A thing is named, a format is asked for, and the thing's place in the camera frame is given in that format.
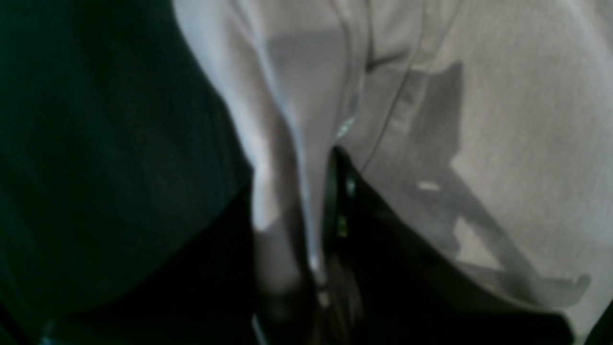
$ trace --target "dark green fabric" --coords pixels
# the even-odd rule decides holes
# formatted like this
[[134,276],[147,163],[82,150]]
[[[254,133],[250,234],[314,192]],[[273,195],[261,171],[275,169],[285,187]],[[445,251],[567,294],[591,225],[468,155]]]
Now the dark green fabric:
[[169,1],[0,0],[0,301],[29,331],[149,276],[249,174]]

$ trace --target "black fabric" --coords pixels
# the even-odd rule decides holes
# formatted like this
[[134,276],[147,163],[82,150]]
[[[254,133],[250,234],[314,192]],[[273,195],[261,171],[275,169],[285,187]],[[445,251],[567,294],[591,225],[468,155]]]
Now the black fabric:
[[255,344],[249,193],[149,279],[111,303],[58,316],[52,344]]
[[0,300],[30,333],[149,276],[249,176],[169,1],[0,0]]

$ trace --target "dark clothing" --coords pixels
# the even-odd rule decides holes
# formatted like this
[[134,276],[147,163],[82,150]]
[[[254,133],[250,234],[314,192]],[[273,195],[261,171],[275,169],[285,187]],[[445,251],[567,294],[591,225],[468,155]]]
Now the dark clothing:
[[0,301],[30,332],[142,281],[248,183],[166,1],[1,0],[0,80]]

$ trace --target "grey fabric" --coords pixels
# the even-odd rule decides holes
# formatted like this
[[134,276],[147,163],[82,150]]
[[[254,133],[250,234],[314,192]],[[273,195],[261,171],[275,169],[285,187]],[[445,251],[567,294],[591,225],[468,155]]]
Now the grey fabric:
[[[343,139],[448,259],[503,297],[562,311],[580,339],[613,298],[607,8],[465,1],[431,70],[408,71],[383,133]],[[373,134],[373,153],[354,148]]]
[[[340,130],[366,180],[469,277],[526,308],[563,312],[579,339],[590,331],[613,298],[610,1],[234,2],[224,25],[243,35],[241,56],[207,51],[227,44],[229,27],[203,36],[195,23],[230,5],[207,6],[179,14],[183,32],[243,148],[269,156],[251,159],[256,176],[293,167],[308,231],[320,222],[322,155]],[[335,12],[343,6],[360,15]],[[364,37],[365,57],[340,47]],[[355,89],[339,83],[348,57],[364,63],[347,79]],[[250,70],[236,72],[242,65]],[[348,90],[358,90],[355,106]],[[272,223],[279,204],[256,214]]]
[[[328,153],[359,94],[367,55],[365,3],[174,4],[183,34],[226,100],[254,168],[256,237],[269,238],[266,232],[271,229],[303,233],[313,278],[325,289],[322,181]],[[302,210],[304,231],[271,227],[293,207]],[[291,237],[270,239],[284,241],[289,247]],[[274,272],[261,274],[262,290],[286,292],[305,281],[299,264],[286,254],[279,258],[288,266],[285,280],[275,279]],[[261,267],[258,271],[269,270],[267,262],[256,258],[256,267]]]

